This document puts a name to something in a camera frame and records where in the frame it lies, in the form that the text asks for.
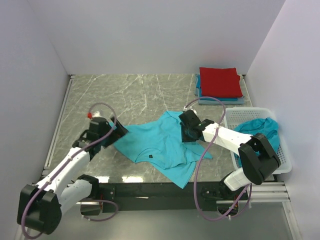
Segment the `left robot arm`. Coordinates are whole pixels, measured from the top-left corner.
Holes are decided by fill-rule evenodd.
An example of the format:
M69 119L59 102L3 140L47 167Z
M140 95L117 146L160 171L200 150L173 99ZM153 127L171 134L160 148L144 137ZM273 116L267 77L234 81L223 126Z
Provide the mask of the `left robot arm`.
M97 155L124 137L128 130L116 120L93 117L89 127L72 144L66 157L38 183L27 184L20 192L17 223L41 234L50 235L63 214L81 200L100 202L100 183L96 177L74 176Z

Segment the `light blue t-shirt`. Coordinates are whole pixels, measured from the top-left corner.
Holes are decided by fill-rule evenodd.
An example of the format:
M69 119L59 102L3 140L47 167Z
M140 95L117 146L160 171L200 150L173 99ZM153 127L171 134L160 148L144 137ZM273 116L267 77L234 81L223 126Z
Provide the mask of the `light blue t-shirt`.
M184 189L205 148L197 142L182 142L181 111L165 111L158 120L127 125L128 133L113 145L133 163L148 162Z

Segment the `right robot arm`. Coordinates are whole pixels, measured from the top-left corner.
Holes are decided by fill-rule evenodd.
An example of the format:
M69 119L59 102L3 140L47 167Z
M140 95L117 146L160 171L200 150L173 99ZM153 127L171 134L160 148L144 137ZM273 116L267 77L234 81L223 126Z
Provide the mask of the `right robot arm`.
M238 155L241 161L241 167L227 174L211 193L216 200L230 200L249 184L261 185L282 165L277 151L260 132L240 133L209 119L201 121L191 109L178 117L183 143L212 143Z

